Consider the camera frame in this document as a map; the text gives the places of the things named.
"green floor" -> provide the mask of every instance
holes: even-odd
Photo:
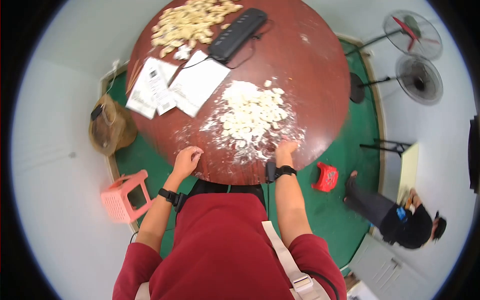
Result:
[[[344,51],[353,46],[341,41]],[[367,81],[367,73],[363,61],[358,54],[348,57],[348,65],[351,72],[356,73],[364,82]],[[127,102],[125,96],[126,73],[120,74],[109,92],[111,97],[120,104]],[[359,144],[372,144],[374,138],[379,138],[377,114],[370,89],[365,91],[365,100],[361,104],[349,103],[348,115],[340,134],[330,147],[315,162],[300,170],[297,178],[305,198],[308,220],[313,233],[324,238],[328,242],[330,254],[338,267],[349,263],[364,234],[369,229],[369,223],[361,216],[349,211],[342,203],[345,193],[343,183],[350,172],[354,169],[359,171],[358,184],[368,190],[377,191],[379,180],[379,151],[360,149]],[[161,158],[143,139],[138,135],[133,144],[120,149],[115,153],[120,174],[131,174],[141,169],[148,171],[146,185],[150,197],[156,193],[172,171],[172,166]],[[333,165],[338,170],[338,184],[329,193],[320,192],[311,188],[311,184],[317,182],[319,170],[316,166],[318,161]],[[195,183],[195,177],[188,177],[182,185],[180,192],[188,193]],[[275,184],[270,186],[270,219],[276,224],[276,208],[273,190]],[[139,199],[138,206],[144,202]],[[174,212],[168,220],[167,232],[165,233],[161,256],[165,257],[171,251],[173,233],[175,227]]]

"hand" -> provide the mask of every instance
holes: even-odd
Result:
[[[282,142],[280,142],[275,150],[277,168],[281,166],[293,167],[291,154],[299,145],[299,141],[290,141],[286,135],[282,135]]]
[[[172,175],[180,180],[187,178],[197,167],[198,160],[204,151],[199,147],[189,146],[181,150],[173,166]]]
[[[412,204],[415,208],[419,207],[421,204],[421,199],[417,194],[417,191],[414,188],[410,189],[410,197],[412,198]]]

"pile of dumplings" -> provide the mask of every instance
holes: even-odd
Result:
[[[214,5],[216,2],[188,0],[185,5],[164,10],[158,24],[152,27],[152,46],[164,46],[160,57],[165,57],[185,42],[191,49],[195,48],[197,40],[202,44],[211,44],[213,32],[210,26],[222,23],[227,14],[243,8],[243,5],[230,0],[221,0],[221,5]]]
[[[250,82],[233,81],[225,89],[222,99],[228,101],[231,108],[219,117],[223,123],[223,136],[233,139],[249,140],[253,136],[262,136],[270,128],[278,129],[278,122],[287,118],[283,105],[281,88],[259,91]]]

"white apron strap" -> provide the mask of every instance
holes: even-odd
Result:
[[[265,233],[270,239],[273,249],[276,252],[278,260],[287,274],[288,279],[292,283],[293,288],[290,289],[296,300],[330,300],[325,289],[310,275],[303,273],[293,260],[290,251],[285,247],[280,237],[278,237],[271,221],[262,222]]]
[[[148,281],[142,283],[135,295],[135,300],[150,300],[150,291],[148,290]]]

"white door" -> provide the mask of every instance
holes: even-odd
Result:
[[[412,299],[425,283],[418,273],[395,257],[385,243],[368,234],[348,266],[381,300]]]

